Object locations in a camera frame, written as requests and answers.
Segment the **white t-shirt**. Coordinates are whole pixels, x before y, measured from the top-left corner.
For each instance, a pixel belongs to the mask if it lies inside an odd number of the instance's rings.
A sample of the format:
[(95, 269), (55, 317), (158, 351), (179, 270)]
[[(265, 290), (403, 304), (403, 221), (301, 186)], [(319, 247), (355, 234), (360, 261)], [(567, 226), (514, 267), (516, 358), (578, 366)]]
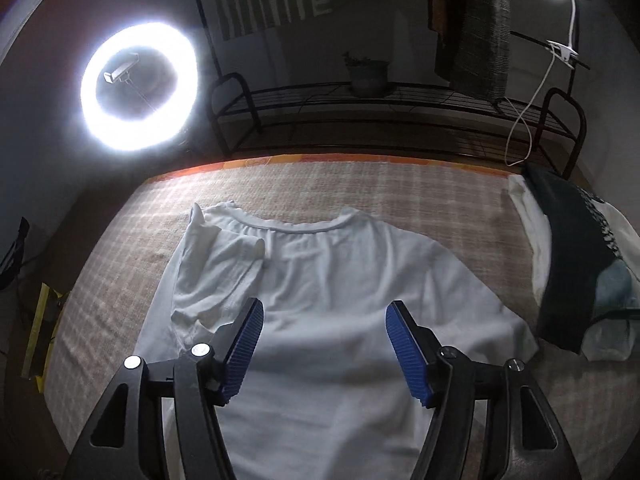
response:
[(232, 203), (193, 207), (138, 337), (145, 361), (210, 341), (255, 297), (264, 327), (240, 392), (218, 413), (240, 479), (405, 479), (432, 414), (385, 329), (402, 301), (470, 359), (537, 352), (526, 322), (436, 240), (346, 208), (284, 223)]

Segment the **stack of folded clothes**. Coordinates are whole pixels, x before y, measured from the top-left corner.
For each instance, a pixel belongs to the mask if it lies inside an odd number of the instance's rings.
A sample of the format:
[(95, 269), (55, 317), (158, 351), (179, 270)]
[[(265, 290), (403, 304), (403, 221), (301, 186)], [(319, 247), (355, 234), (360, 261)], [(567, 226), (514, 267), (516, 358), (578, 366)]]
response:
[(589, 361), (639, 356), (639, 234), (610, 203), (525, 166), (508, 193), (533, 251), (537, 336)]

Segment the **black metal clothes rack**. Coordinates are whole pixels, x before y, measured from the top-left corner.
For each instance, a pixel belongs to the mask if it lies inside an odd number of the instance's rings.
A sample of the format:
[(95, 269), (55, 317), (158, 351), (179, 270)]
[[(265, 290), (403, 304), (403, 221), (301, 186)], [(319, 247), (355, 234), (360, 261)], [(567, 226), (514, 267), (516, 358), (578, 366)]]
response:
[[(262, 36), (270, 30), (283, 29), (293, 47), (318, 60), (330, 52), (332, 48), (342, 49), (342, 58), (349, 52), (355, 58), (363, 58), (352, 54), (352, 47), (347, 37), (358, 30), (370, 32), (382, 21), (382, 12), (386, 8), (385, 0), (331, 0), (332, 12), (318, 18), (268, 28), (262, 32), (224, 41), (218, 28), (218, 20), (214, 0), (195, 0), (201, 22), (206, 30), (210, 44), (218, 42), (238, 41), (242, 38)], [(430, 0), (409, 0), (407, 6), (418, 12), (428, 26), (428, 7)], [(495, 103), (488, 103), (472, 96), (465, 96), (449, 88), (449, 82), (436, 75), (436, 81), (402, 82), (390, 79), (394, 91), (385, 98), (361, 99), (349, 92), (350, 80), (305, 81), (300, 84), (252, 89), (242, 70), (220, 70), (216, 85), (223, 86), (234, 81), (239, 86), (239, 93), (224, 105), (209, 105), (207, 117), (214, 129), (215, 139), (222, 154), (231, 156), (240, 150), (239, 144), (229, 144), (220, 130), (220, 120), (224, 116), (247, 114), (257, 118), (264, 110), (278, 108), (305, 107), (309, 105), (325, 106), (328, 104), (349, 105), (361, 102), (364, 104), (390, 104), (409, 108), (436, 108), (436, 110), (455, 110), (456, 112), (496, 116), (502, 119), (513, 119), (524, 122), (527, 106), (512, 102), (505, 95)]]

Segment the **yellow object at bedside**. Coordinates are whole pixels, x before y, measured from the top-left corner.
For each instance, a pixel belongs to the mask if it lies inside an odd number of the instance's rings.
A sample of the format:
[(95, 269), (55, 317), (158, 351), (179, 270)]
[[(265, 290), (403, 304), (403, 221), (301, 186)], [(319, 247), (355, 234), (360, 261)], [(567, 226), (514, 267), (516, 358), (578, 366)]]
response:
[(42, 283), (30, 328), (21, 369), (21, 378), (33, 380), (44, 393), (47, 371), (58, 326), (68, 295)]

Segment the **plaid beige bed cover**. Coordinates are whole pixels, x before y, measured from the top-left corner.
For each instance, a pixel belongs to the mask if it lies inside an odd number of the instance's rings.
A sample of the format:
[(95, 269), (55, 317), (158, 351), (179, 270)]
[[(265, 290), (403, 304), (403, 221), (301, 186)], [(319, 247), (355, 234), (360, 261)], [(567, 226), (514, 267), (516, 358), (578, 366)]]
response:
[(497, 169), (356, 155), (218, 162), (154, 177), (100, 224), (56, 333), (44, 400), (66, 448), (125, 354), (193, 204), (233, 200), (251, 214), (315, 222), (351, 206), (450, 249), (527, 322), (537, 318), (532, 250)]

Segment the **small potted plant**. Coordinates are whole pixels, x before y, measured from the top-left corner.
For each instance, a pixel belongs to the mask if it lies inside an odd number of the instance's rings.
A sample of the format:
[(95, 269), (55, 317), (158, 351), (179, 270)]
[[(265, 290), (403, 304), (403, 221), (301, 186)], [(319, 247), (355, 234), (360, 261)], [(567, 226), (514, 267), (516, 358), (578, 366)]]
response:
[(388, 80), (389, 62), (367, 56), (355, 58), (349, 52), (345, 52), (343, 58), (349, 73), (349, 92), (356, 98), (385, 98), (394, 91)]

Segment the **grey plaid hanging coat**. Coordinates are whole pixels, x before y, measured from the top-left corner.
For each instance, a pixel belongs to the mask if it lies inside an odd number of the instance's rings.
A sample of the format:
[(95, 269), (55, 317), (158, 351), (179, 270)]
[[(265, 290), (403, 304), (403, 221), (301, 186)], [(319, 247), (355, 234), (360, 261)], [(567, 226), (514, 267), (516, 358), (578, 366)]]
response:
[(495, 103), (506, 95), (510, 64), (510, 0), (430, 0), (437, 34), (434, 71), (449, 88)]

